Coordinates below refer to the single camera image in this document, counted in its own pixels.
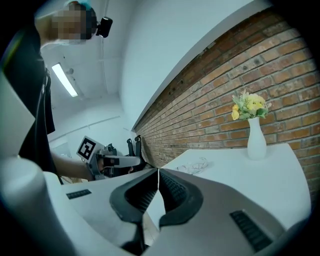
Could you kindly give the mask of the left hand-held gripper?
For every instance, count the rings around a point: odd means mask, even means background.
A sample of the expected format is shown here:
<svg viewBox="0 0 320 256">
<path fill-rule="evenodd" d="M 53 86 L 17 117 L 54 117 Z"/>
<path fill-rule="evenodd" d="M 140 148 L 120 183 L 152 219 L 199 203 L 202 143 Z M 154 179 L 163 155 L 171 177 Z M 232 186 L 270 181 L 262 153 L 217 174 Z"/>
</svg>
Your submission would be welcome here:
<svg viewBox="0 0 320 256">
<path fill-rule="evenodd" d="M 136 156 L 117 156 L 112 144 L 103 145 L 88 136 L 84 136 L 76 154 L 85 162 L 93 180 L 104 180 L 105 176 L 98 168 L 98 153 L 102 151 L 105 167 L 133 167 L 141 164 Z"/>
</svg>

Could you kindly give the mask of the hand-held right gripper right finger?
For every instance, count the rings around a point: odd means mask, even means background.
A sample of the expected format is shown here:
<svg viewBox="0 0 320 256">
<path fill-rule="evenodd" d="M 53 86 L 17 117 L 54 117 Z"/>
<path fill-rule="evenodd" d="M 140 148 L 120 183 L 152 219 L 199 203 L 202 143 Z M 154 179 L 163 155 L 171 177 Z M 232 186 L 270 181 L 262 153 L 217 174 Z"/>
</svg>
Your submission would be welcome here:
<svg viewBox="0 0 320 256">
<path fill-rule="evenodd" d="M 241 211 L 272 241 L 285 228 L 266 209 L 236 189 L 187 173 L 166 170 L 196 186 L 202 193 L 199 211 L 188 222 L 164 226 L 149 248 L 151 256 L 253 256 L 248 242 L 231 214 Z"/>
</svg>

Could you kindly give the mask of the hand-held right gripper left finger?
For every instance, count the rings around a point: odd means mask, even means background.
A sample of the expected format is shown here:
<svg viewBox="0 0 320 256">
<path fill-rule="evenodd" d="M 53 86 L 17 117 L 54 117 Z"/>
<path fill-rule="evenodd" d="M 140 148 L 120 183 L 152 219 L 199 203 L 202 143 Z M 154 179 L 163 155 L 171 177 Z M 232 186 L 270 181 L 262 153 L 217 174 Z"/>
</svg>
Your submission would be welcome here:
<svg viewBox="0 0 320 256">
<path fill-rule="evenodd" d="M 64 185 L 84 251 L 146 251 L 144 215 L 157 190 L 158 170 Z"/>
</svg>

